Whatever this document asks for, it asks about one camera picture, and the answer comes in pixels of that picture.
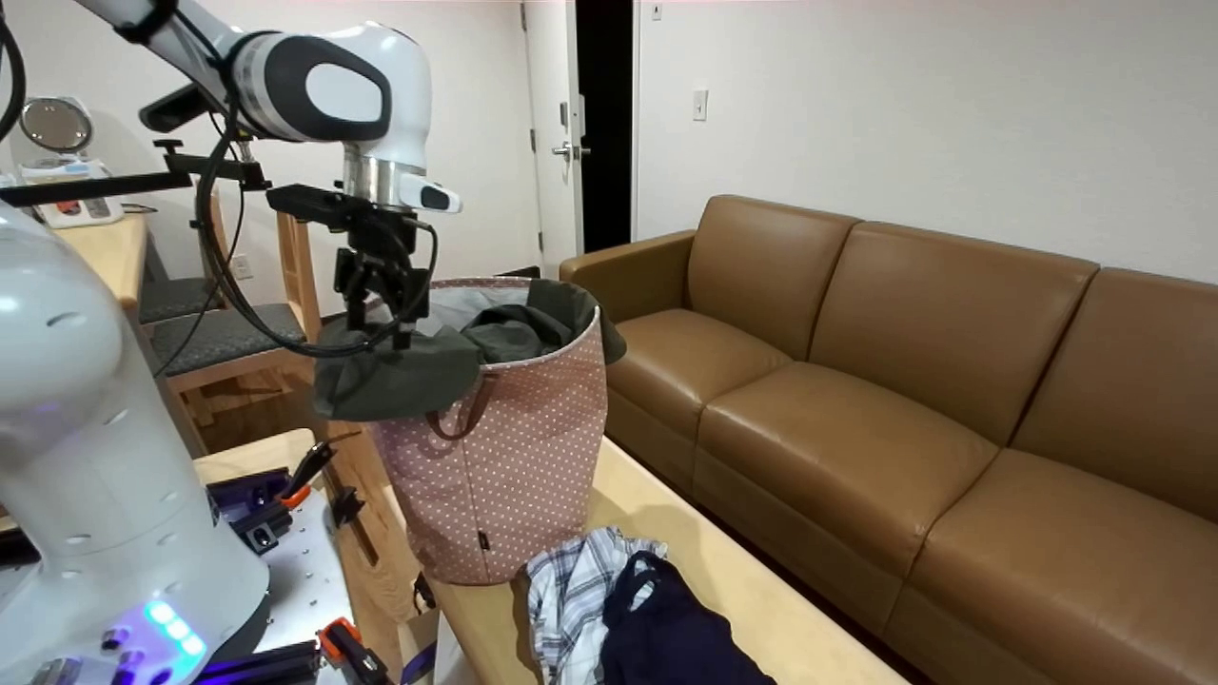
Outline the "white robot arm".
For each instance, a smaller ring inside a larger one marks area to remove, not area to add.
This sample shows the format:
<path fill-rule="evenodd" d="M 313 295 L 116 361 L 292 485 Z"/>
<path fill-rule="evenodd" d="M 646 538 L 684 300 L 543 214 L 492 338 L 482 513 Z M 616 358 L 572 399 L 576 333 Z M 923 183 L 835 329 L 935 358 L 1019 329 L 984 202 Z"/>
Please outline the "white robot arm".
<path fill-rule="evenodd" d="M 425 180 L 430 64 L 384 23 L 236 29 L 198 0 L 77 0 L 180 67 L 236 131 L 335 140 L 341 188 L 292 205 L 355 235 L 388 317 L 346 355 L 398 342 L 422 306 L 407 232 L 453 188 Z M 0 493 L 37 560 L 2 577 L 0 685 L 195 685 L 255 649 L 270 568 L 213 511 L 127 306 L 47 225 L 0 225 Z"/>

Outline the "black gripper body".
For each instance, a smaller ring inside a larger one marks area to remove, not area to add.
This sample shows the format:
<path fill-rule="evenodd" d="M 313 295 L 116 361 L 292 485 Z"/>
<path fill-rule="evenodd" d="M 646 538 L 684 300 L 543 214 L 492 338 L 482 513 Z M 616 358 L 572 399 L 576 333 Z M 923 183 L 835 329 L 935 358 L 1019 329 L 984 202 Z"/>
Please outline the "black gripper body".
<path fill-rule="evenodd" d="M 346 235 L 346 247 L 335 253 L 335 287 L 398 287 L 418 294 L 430 275 L 411 263 L 413 232 L 422 220 L 411 210 L 384 210 L 355 192 L 319 188 L 319 186 L 274 186 L 266 202 L 279 214 L 325 225 Z"/>

